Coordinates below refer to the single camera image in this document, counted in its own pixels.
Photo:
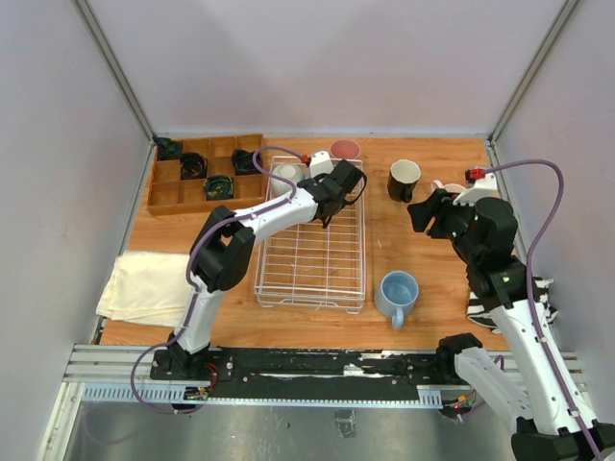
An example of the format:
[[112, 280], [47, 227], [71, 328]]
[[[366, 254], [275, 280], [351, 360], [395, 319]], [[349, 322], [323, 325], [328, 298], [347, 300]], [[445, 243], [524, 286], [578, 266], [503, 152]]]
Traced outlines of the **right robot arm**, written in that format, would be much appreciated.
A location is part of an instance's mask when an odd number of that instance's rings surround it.
[[614, 426], [599, 422], [560, 355], [536, 301], [526, 265], [513, 253], [518, 229], [511, 205], [496, 197], [460, 206], [442, 188], [407, 208], [412, 227], [448, 239], [466, 265], [472, 293], [510, 347], [523, 383], [517, 385], [470, 333], [439, 342], [437, 376], [461, 380], [509, 426], [518, 460], [604, 460], [614, 451]]

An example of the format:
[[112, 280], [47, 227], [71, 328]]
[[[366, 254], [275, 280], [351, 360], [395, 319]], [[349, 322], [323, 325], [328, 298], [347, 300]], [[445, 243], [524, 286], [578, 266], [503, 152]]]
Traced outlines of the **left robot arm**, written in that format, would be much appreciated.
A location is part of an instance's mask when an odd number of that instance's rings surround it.
[[214, 320], [226, 294], [246, 276], [254, 247], [280, 231], [319, 220], [327, 227], [333, 216], [353, 205], [365, 185], [363, 171], [348, 160], [330, 173], [320, 173], [258, 206], [231, 211], [215, 208], [194, 242], [185, 276], [191, 294], [184, 315], [168, 340], [157, 346], [152, 379], [197, 380], [210, 369], [208, 348]]

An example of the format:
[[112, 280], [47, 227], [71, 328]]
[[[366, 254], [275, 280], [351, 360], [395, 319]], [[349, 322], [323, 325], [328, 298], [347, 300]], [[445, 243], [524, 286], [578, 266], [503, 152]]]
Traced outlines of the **grey-green speckled mug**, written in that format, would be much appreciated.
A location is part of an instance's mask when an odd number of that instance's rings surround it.
[[347, 200], [345, 195], [326, 196], [318, 202], [315, 218], [319, 219], [322, 223], [322, 228], [326, 229], [329, 226], [333, 216], [337, 215], [346, 206], [353, 205], [355, 201], [356, 200]]

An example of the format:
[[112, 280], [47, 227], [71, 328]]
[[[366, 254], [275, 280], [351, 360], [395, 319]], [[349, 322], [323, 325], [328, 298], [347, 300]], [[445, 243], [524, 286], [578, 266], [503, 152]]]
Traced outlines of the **white speckled mug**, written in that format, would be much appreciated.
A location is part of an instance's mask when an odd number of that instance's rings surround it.
[[271, 179], [273, 197], [279, 197], [289, 192], [292, 187], [286, 181], [297, 185], [305, 178], [300, 164], [284, 163], [276, 166], [273, 170], [274, 178]]

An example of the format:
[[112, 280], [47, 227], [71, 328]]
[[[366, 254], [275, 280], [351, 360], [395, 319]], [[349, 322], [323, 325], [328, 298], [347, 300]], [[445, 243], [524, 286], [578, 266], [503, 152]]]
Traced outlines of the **light pink mug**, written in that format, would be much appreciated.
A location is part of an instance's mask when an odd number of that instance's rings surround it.
[[454, 197], [456, 197], [466, 191], [467, 187], [458, 183], [443, 183], [440, 180], [432, 181], [430, 183], [430, 191], [434, 192], [438, 189], [443, 189], [448, 194], [452, 194]]

